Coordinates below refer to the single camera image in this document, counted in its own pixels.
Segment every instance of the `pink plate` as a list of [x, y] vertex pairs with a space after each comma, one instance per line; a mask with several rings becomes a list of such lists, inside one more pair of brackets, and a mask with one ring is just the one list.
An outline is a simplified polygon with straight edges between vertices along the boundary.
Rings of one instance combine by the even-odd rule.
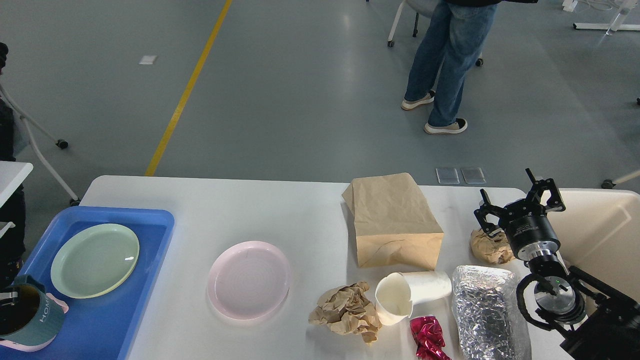
[[211, 304], [236, 320], [255, 320], [278, 309], [289, 292], [291, 267], [282, 251], [263, 241], [239, 243], [213, 263], [207, 280]]

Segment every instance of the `plate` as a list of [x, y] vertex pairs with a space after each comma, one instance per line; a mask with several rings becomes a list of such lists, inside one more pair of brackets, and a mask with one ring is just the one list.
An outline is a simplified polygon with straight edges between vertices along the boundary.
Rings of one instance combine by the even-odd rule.
[[51, 282], [75, 299], [104, 295], [120, 286], [138, 262], [140, 243], [128, 227], [100, 224], [71, 237], [51, 265]]
[[235, 320], [258, 320], [278, 309], [289, 292], [291, 267], [282, 251], [263, 241], [239, 243], [213, 263], [207, 280], [211, 304]]

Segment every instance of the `pink wrapper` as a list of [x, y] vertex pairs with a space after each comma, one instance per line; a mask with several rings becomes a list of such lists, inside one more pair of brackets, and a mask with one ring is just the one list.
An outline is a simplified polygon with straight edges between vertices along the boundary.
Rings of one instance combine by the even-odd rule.
[[423, 360], [451, 360], [442, 351], [444, 348], [444, 338], [442, 337], [442, 327], [435, 316], [423, 316], [412, 319], [409, 322], [411, 334], [418, 349], [415, 355]]

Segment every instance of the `yellow floor line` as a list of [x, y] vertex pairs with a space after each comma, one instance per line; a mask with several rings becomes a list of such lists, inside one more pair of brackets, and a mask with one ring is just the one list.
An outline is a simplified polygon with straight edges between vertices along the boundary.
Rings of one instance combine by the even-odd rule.
[[193, 90], [193, 87], [195, 86], [196, 81], [198, 81], [198, 76], [200, 75], [200, 71], [204, 66], [204, 62], [207, 60], [207, 56], [209, 55], [209, 51], [213, 46], [213, 42], [215, 41], [216, 36], [218, 36], [218, 31], [220, 30], [220, 27], [222, 26], [222, 22], [225, 20], [225, 17], [227, 16], [227, 12], [229, 10], [229, 6], [231, 6], [232, 1], [233, 0], [227, 0], [224, 7], [222, 8], [222, 12], [218, 17], [218, 21], [216, 22], [216, 25], [213, 27], [213, 31], [211, 31], [211, 35], [209, 35], [209, 39], [207, 40], [207, 44], [205, 45], [204, 50], [200, 55], [200, 59], [198, 60], [198, 63], [196, 64], [195, 69], [193, 69], [193, 73], [191, 74], [189, 83], [187, 83], [187, 87], [184, 89], [184, 92], [182, 93], [182, 97], [180, 97], [178, 106], [176, 106], [175, 111], [173, 111], [173, 116], [171, 116], [171, 121], [169, 121], [169, 125], [166, 127], [166, 130], [164, 130], [164, 135], [162, 139], [160, 139], [160, 143], [156, 148], [154, 157], [151, 158], [151, 162], [147, 167], [147, 172], [145, 172], [145, 176], [153, 176], [156, 172], [156, 169], [158, 168], [160, 159], [162, 158], [162, 155], [164, 154], [164, 150], [166, 149], [166, 146], [169, 143], [169, 139], [171, 139], [171, 135], [173, 134], [173, 130], [175, 129], [175, 126], [178, 124], [178, 120], [180, 120], [180, 116], [182, 115], [184, 106], [187, 104], [187, 100], [189, 100], [191, 91]]

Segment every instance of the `blue tray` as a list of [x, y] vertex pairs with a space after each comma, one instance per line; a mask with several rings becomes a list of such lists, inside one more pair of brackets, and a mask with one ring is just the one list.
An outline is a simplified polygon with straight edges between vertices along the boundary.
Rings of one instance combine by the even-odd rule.
[[[92, 299], [62, 295], [51, 284], [51, 263], [73, 235], [98, 224], [120, 224], [140, 241], [138, 263], [115, 290]], [[173, 215], [165, 210], [76, 206], [57, 214], [24, 264], [30, 274], [69, 305], [62, 329], [49, 346], [20, 352], [0, 346], [0, 359], [124, 360], [145, 312], [173, 231]]]

